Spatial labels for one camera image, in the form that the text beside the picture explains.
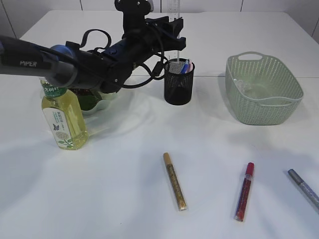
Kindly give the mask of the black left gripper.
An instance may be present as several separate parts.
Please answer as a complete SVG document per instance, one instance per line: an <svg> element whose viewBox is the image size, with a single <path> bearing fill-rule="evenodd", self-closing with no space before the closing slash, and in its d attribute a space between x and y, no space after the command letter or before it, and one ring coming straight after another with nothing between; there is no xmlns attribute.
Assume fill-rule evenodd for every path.
<svg viewBox="0 0 319 239"><path fill-rule="evenodd" d="M145 18L143 15L124 15L124 49L130 54L150 54L157 51L182 51L186 38L179 37L184 27L183 18L173 21L168 16Z"/></svg>

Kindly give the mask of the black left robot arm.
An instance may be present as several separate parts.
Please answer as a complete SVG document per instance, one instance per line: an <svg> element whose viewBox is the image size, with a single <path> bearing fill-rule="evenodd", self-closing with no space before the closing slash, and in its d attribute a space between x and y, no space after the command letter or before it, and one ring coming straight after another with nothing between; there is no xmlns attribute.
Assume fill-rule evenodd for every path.
<svg viewBox="0 0 319 239"><path fill-rule="evenodd" d="M116 93L129 88L126 80L137 67L167 51L181 51L186 39L179 37L183 19L170 21L168 16L145 18L124 14L122 39L105 47L84 51L89 32L81 43L66 42L51 48L2 36L0 72L4 75L44 77L51 85L68 89L93 89Z"/></svg>

